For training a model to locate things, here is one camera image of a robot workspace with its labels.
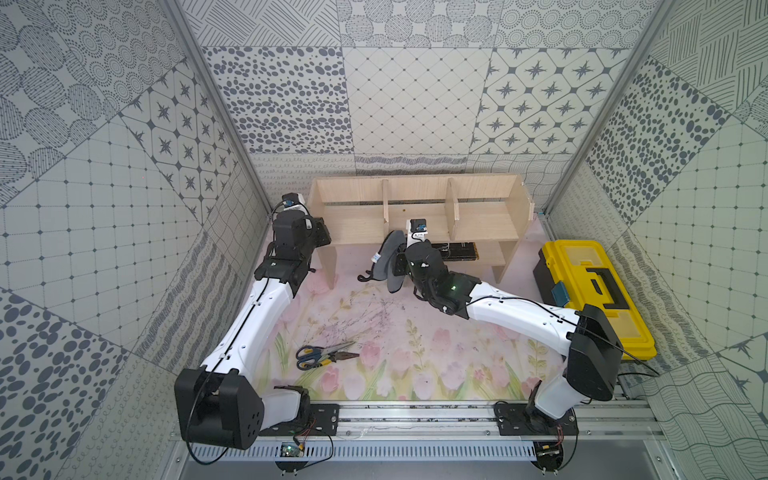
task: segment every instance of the star pattern tile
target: star pattern tile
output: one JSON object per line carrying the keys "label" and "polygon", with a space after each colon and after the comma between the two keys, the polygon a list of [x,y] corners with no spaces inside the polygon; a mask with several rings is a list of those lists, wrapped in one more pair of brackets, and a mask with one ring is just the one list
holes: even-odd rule
{"label": "star pattern tile", "polygon": [[119,114],[201,224],[235,161],[208,98],[184,59]]}
{"label": "star pattern tile", "polygon": [[575,153],[628,54],[621,48],[495,48],[470,152]]}

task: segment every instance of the black cable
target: black cable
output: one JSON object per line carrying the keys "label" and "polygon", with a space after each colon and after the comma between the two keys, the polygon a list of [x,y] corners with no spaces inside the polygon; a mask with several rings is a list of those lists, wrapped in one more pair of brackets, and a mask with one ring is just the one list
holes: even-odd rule
{"label": "black cable", "polygon": [[[264,291],[266,290],[266,285],[267,285],[269,282],[270,282],[270,279],[266,279],[266,282],[264,283],[264,290],[262,290],[262,291],[261,291],[261,295],[263,295],[263,294],[264,294]],[[224,451],[223,451],[223,452],[221,452],[221,455],[217,456],[216,458],[214,458],[214,459],[213,459],[213,460],[211,460],[210,462],[203,462],[203,461],[202,461],[202,460],[200,460],[200,459],[199,459],[197,456],[195,456],[195,454],[192,452],[192,445],[190,444],[190,441],[189,441],[189,431],[190,431],[190,425],[192,425],[192,415],[194,415],[194,410],[197,408],[197,402],[200,400],[200,394],[202,394],[202,393],[203,393],[203,391],[205,390],[205,385],[208,383],[208,380],[210,380],[210,377],[211,377],[211,376],[214,374],[214,372],[216,371],[216,368],[218,368],[218,366],[221,364],[221,362],[222,362],[222,361],[223,361],[223,360],[224,360],[224,359],[227,357],[227,352],[229,352],[229,351],[230,351],[230,349],[232,349],[232,345],[234,345],[234,343],[235,343],[235,339],[237,338],[237,336],[238,336],[238,335],[240,335],[240,331],[243,329],[243,326],[245,326],[245,323],[248,321],[248,317],[250,317],[250,314],[251,314],[251,312],[253,312],[253,308],[254,308],[255,306],[256,306],[256,305],[251,305],[251,306],[250,306],[250,310],[248,310],[248,315],[246,315],[246,317],[245,317],[245,320],[243,320],[243,323],[241,323],[241,324],[240,324],[240,328],[238,328],[238,329],[237,329],[237,332],[235,333],[235,336],[234,336],[234,337],[232,337],[232,341],[230,342],[230,345],[227,347],[227,349],[226,349],[226,350],[224,350],[224,354],[221,356],[221,358],[219,358],[219,361],[218,361],[218,362],[216,362],[216,365],[215,365],[215,366],[214,366],[214,367],[211,369],[211,371],[210,371],[210,372],[208,372],[208,376],[207,376],[207,377],[205,377],[205,380],[203,380],[203,384],[200,386],[200,389],[199,389],[199,390],[197,390],[197,395],[195,396],[194,402],[192,403],[192,408],[190,409],[190,416],[189,416],[189,418],[187,419],[187,428],[186,428],[186,432],[187,432],[187,439],[186,439],[186,440],[184,440],[184,441],[187,443],[187,451],[189,451],[189,453],[190,453],[190,456],[192,457],[192,459],[193,459],[195,462],[199,463],[200,465],[212,465],[213,463],[216,463],[216,462],[218,462],[219,460],[221,460],[221,458],[222,458],[222,457],[224,457],[224,454],[226,454],[226,453],[227,453],[227,451],[228,451],[230,448],[229,448],[229,447],[226,447],[226,448],[224,449]]]}
{"label": "black cable", "polygon": [[571,456],[568,458],[568,461],[564,463],[563,465],[560,465],[560,468],[556,468],[556,472],[562,472],[563,468],[569,463],[571,463],[571,460],[573,460],[574,455],[576,454],[576,447],[578,447],[578,430],[576,431],[576,442],[574,443],[574,449],[571,450]]}
{"label": "black cable", "polygon": [[330,459],[332,459],[332,458],[333,458],[333,453],[336,451],[336,447],[334,447],[334,446],[333,446],[333,438],[331,437],[331,435],[328,435],[328,434],[327,434],[327,433],[325,433],[325,432],[323,432],[323,434],[324,434],[326,437],[328,437],[328,440],[330,440],[330,441],[331,441],[331,454],[330,454],[330,455],[328,455],[327,457],[323,458],[322,460],[318,460],[317,462],[314,462],[314,463],[310,463],[310,464],[308,464],[308,465],[304,465],[304,468],[302,468],[302,470],[304,470],[305,468],[309,468],[309,467],[311,467],[311,466],[313,466],[313,465],[317,465],[318,463],[323,463],[324,461],[326,461],[326,460],[330,460]]}
{"label": "black cable", "polygon": [[655,379],[656,375],[651,375],[650,373],[642,373],[642,372],[626,372],[626,373],[619,373],[616,376],[625,376],[625,375],[639,375],[639,376],[649,376],[652,379]]}
{"label": "black cable", "polygon": [[200,465],[212,465],[212,464],[214,464],[214,463],[218,462],[219,460],[221,460],[221,458],[222,458],[222,457],[223,457],[223,456],[224,456],[224,455],[225,455],[225,454],[226,454],[226,453],[229,451],[229,449],[230,449],[229,447],[226,447],[226,448],[224,449],[224,451],[223,451],[223,452],[221,452],[221,455],[217,456],[216,458],[214,458],[214,459],[213,459],[213,460],[211,460],[210,462],[203,462],[203,461],[202,461],[202,460],[200,460],[200,459],[199,459],[197,456],[195,456],[195,454],[192,452],[192,445],[190,444],[190,441],[189,441],[189,431],[190,431],[190,425],[192,424],[192,415],[194,414],[194,410],[197,408],[197,401],[200,399],[200,394],[203,392],[203,390],[204,390],[204,388],[205,388],[205,385],[208,383],[208,380],[209,380],[209,379],[210,379],[210,377],[211,377],[211,376],[214,374],[214,371],[215,371],[215,370],[216,370],[216,368],[219,366],[219,364],[221,363],[221,361],[222,361],[222,360],[224,360],[224,357],[223,357],[223,356],[222,356],[222,357],[219,359],[219,361],[218,361],[218,362],[216,362],[216,365],[215,365],[215,366],[212,368],[212,370],[211,370],[211,371],[208,373],[208,376],[207,376],[207,377],[205,377],[205,380],[203,380],[203,385],[201,385],[201,386],[200,386],[200,390],[198,390],[198,391],[197,391],[197,396],[195,396],[195,398],[194,398],[194,403],[192,404],[192,409],[190,410],[190,416],[189,416],[189,418],[187,419],[187,430],[186,430],[186,431],[187,431],[187,440],[185,440],[185,442],[187,443],[187,451],[189,451],[189,453],[190,453],[190,457],[192,457],[192,459],[193,459],[195,462],[199,463]]}
{"label": "black cable", "polygon": [[[528,299],[528,298],[523,298],[522,296],[493,296],[493,295],[486,295],[486,296],[481,296],[481,297],[480,297],[480,298],[478,298],[478,299],[474,299],[473,301],[471,301],[471,302],[467,303],[467,305],[466,305],[466,306],[470,306],[470,305],[472,305],[473,303],[479,302],[480,300],[486,300],[486,299],[489,299],[489,298],[492,298],[492,299],[494,299],[494,300],[523,300],[523,301],[525,301],[525,302],[533,303],[534,305],[538,306],[539,308],[541,308],[542,310],[544,310],[546,313],[549,313],[550,315],[552,315],[552,316],[553,316],[553,317],[555,317],[556,319],[558,319],[558,320],[560,320],[560,321],[562,321],[562,322],[570,323],[571,325],[575,326],[576,328],[580,328],[580,327],[579,327],[579,325],[578,325],[577,323],[573,323],[572,321],[570,321],[570,320],[568,320],[568,319],[565,319],[565,318],[564,318],[564,317],[562,317],[562,316],[559,316],[559,315],[558,315],[558,314],[556,314],[555,312],[553,312],[553,311],[551,311],[550,309],[548,309],[546,306],[543,306],[543,305],[541,305],[541,304],[540,304],[539,302],[537,302],[536,300],[531,300],[531,299]],[[595,332],[592,332],[591,330],[588,330],[588,329],[585,329],[585,328],[583,328],[583,330],[584,330],[585,332],[587,332],[587,333],[590,333],[590,334],[591,334],[591,335],[593,335],[595,338],[598,338],[598,339],[600,339],[600,340],[602,340],[602,341],[606,342],[608,345],[612,346],[612,347],[613,347],[613,348],[615,348],[616,350],[620,350],[620,351],[621,351],[621,352],[622,352],[624,355],[627,355],[627,356],[631,357],[632,359],[634,359],[634,360],[637,360],[637,361],[638,361],[638,362],[640,362],[640,363],[641,363],[643,366],[645,366],[647,369],[649,369],[651,372],[655,373],[655,374],[656,374],[656,376],[660,376],[660,375],[661,375],[661,374],[660,374],[660,373],[659,373],[659,372],[658,372],[658,371],[657,371],[657,370],[656,370],[654,367],[652,367],[652,366],[648,365],[648,364],[647,364],[646,362],[644,362],[643,360],[640,360],[640,359],[638,359],[636,356],[632,355],[632,354],[631,354],[631,353],[629,353],[627,350],[625,350],[625,349],[623,349],[623,348],[621,348],[621,347],[619,347],[619,346],[616,346],[616,345],[614,345],[614,344],[613,344],[613,343],[612,343],[610,340],[608,340],[608,339],[606,339],[606,338],[604,338],[604,337],[602,337],[602,336],[599,336],[597,333],[595,333]]]}

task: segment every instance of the floor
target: floor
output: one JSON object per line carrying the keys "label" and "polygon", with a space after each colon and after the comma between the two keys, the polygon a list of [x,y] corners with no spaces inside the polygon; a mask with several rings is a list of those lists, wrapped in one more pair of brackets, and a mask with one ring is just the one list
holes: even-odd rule
{"label": "floor", "polygon": [[[499,286],[541,297],[532,270],[547,237],[536,220]],[[539,379],[562,367],[547,346],[489,323],[447,316],[417,300],[407,280],[398,293],[386,282],[360,283],[378,246],[339,248],[336,288],[311,273],[270,335],[257,365],[256,387],[301,385],[312,399],[463,400],[528,398]],[[490,268],[483,280],[493,283]],[[295,353],[304,345],[354,340],[360,357],[301,372]]]}

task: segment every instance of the wall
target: wall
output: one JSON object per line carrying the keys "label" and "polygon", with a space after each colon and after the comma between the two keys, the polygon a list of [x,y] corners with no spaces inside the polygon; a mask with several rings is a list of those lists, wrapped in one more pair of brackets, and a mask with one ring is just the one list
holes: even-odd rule
{"label": "wall", "polygon": [[156,2],[2,5],[0,477],[146,478],[266,210]]}
{"label": "wall", "polygon": [[634,392],[689,479],[768,474],[766,35],[766,2],[678,2],[549,216],[605,246],[654,334],[665,373]]}
{"label": "wall", "polygon": [[543,207],[657,0],[183,0],[270,201],[515,172]]}

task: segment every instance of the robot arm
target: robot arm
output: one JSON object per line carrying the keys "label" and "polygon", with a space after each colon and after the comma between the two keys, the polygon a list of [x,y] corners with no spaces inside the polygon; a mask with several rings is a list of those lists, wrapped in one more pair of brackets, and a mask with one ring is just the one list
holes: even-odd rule
{"label": "robot arm", "polygon": [[174,384],[181,437],[188,442],[247,449],[262,429],[307,422],[305,389],[282,387],[263,397],[253,389],[253,373],[275,323],[313,271],[312,252],[330,243],[323,219],[309,215],[301,195],[283,195],[281,204],[274,240],[245,305],[200,368],[182,370]]}
{"label": "robot arm", "polygon": [[565,361],[562,375],[539,384],[528,399],[531,427],[546,431],[585,398],[608,401],[621,363],[622,345],[605,313],[543,305],[503,292],[479,278],[450,272],[440,252],[425,239],[426,221],[410,220],[407,247],[395,274],[408,274],[422,300],[449,315],[495,323],[531,337]]}

